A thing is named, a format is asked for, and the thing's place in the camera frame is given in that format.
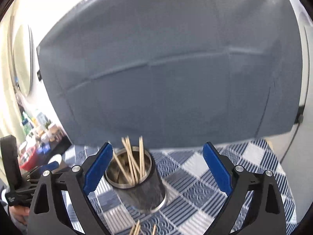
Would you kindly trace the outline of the person's left hand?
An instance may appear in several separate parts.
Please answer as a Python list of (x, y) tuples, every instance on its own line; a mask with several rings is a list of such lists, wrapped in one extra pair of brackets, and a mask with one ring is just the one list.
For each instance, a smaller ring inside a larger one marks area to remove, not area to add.
[(30, 209), (25, 206), (10, 206), (9, 208), (10, 215), (15, 218), (18, 222), (23, 225), (27, 225), (26, 217), (29, 216)]

